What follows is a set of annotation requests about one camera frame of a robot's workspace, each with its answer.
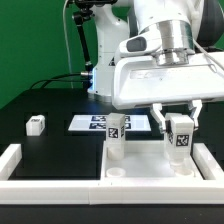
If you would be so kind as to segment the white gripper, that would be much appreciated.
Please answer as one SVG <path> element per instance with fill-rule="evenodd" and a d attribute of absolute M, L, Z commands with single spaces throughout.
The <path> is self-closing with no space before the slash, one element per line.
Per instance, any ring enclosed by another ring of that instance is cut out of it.
<path fill-rule="evenodd" d="M 115 67 L 111 95 L 116 109 L 151 105 L 161 134 L 166 132 L 162 105 L 188 103 L 197 130 L 202 101 L 224 99 L 224 71 L 203 54 L 191 55 L 187 65 L 173 66 L 158 66 L 151 56 L 124 58 Z"/>

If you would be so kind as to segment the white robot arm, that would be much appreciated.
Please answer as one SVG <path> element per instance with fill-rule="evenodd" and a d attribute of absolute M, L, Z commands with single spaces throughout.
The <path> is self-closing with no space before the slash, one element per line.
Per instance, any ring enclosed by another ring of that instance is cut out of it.
<path fill-rule="evenodd" d="M 131 8 L 126 22 L 112 5 L 95 3 L 98 63 L 91 97 L 118 109 L 148 107 L 166 131 L 164 106 L 186 104 L 198 121 L 202 104 L 224 100 L 224 52 L 210 52 L 197 41 L 210 33 L 204 22 L 224 14 L 216 0 L 115 0 Z"/>

